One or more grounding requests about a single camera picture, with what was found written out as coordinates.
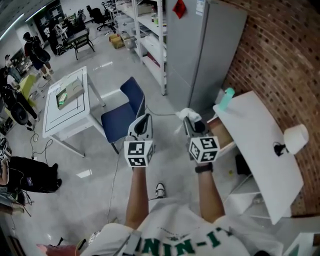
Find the black watch strap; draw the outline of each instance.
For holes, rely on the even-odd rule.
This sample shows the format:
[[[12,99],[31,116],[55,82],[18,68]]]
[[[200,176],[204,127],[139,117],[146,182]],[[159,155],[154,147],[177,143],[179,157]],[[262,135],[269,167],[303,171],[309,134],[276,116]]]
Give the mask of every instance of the black watch strap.
[[[200,174],[208,171],[213,172],[214,168],[212,162],[208,162],[206,165],[197,166],[196,168],[194,168],[194,170],[197,174]]]

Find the gray floor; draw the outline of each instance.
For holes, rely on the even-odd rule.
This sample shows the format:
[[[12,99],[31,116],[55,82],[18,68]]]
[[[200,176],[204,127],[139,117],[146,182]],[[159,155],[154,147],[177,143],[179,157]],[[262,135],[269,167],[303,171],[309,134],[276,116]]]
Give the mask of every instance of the gray floor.
[[[62,56],[52,58],[50,62],[55,71],[54,80],[87,66],[93,83],[107,104],[105,109],[101,109],[91,93],[91,103],[97,106],[95,114],[98,119],[100,119],[100,113],[111,110],[126,100],[123,96],[119,97],[119,94],[110,95],[110,93],[119,89],[131,76],[141,86],[145,93],[146,104],[153,112],[174,113],[166,97],[161,95],[156,80],[149,70],[140,64],[135,53],[125,48],[114,49],[108,37],[101,33],[98,35],[95,29],[91,29],[90,37],[95,52],[89,47],[83,47],[78,54],[79,60],[76,60],[72,49]],[[41,97],[37,99],[37,105],[42,109],[41,120],[35,126],[39,139],[33,147],[37,152],[41,152],[48,141],[42,137],[45,99]],[[198,181],[194,173],[194,163],[188,159],[185,147],[186,137],[183,131],[175,133],[181,125],[180,120],[176,116],[153,116],[153,125],[156,154],[147,169],[149,198],[154,196],[156,184],[163,182],[168,196],[178,197],[196,205]],[[31,157],[32,135],[33,132],[20,125],[16,125],[10,131],[7,138],[14,156]],[[68,243],[75,244],[80,239],[89,237],[108,222],[107,212],[110,207],[118,156],[106,139],[93,127],[69,138],[67,142],[84,151],[86,157],[82,158],[57,143],[53,143],[46,150],[48,164],[50,166],[54,163],[59,164],[58,173],[63,180],[61,188],[52,194],[30,192],[29,195],[34,203],[26,208],[32,217],[26,213],[14,215],[15,230],[13,230],[14,224],[10,216],[2,216],[3,229],[20,240],[28,256],[42,255],[36,244],[55,245],[60,237],[66,239]],[[235,175],[234,155],[236,153],[237,151],[234,150],[219,158],[214,164],[214,177],[223,198],[226,198],[240,179]],[[44,154],[38,155],[37,159],[46,161]],[[83,178],[78,176],[79,173],[87,170],[92,174]],[[117,217],[119,223],[124,222],[131,176],[132,170],[127,166],[122,152],[114,182],[109,220]]]

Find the metal shelving unit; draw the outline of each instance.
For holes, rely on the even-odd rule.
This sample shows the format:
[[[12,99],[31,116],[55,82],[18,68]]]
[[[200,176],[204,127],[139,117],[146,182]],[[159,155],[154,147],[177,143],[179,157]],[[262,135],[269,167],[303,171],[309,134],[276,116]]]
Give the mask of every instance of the metal shelving unit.
[[[117,5],[116,8],[119,12],[122,12],[134,20],[135,27],[135,38],[137,41],[137,48],[134,48],[134,51],[139,56],[141,63],[150,70],[151,74],[154,76],[155,80],[158,82],[161,88],[162,95],[166,94],[167,87],[167,74],[165,72],[165,63],[167,57],[164,54],[166,45],[164,43],[164,35],[167,33],[167,27],[159,24],[163,24],[163,0],[153,0],[157,4],[158,10],[158,24],[152,22],[152,13],[145,13],[138,15],[138,5],[143,2],[141,0],[131,0],[132,7],[126,6],[126,8],[120,8],[120,5]],[[156,60],[159,66],[148,56],[143,56],[143,50],[145,48]]]

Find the brick wall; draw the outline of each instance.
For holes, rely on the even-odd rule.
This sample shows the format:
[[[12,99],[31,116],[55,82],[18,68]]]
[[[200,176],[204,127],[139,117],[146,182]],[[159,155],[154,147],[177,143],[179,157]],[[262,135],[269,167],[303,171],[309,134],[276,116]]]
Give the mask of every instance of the brick wall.
[[[304,186],[291,209],[320,214],[320,14],[307,0],[225,2],[248,19],[224,87],[255,91],[282,131],[307,127],[309,142],[295,155]]]

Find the black desk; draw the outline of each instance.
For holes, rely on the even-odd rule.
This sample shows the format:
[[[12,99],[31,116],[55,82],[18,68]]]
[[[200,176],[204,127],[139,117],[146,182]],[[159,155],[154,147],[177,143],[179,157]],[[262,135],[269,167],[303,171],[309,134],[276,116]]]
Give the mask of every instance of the black desk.
[[[74,34],[68,40],[68,45],[72,45],[72,47],[74,48],[76,60],[78,60],[78,56],[77,56],[77,53],[79,53],[78,49],[85,45],[89,45],[91,49],[95,51],[95,49],[93,48],[94,44],[89,39],[89,33],[90,33],[89,28],[86,28],[85,30],[82,30]]]

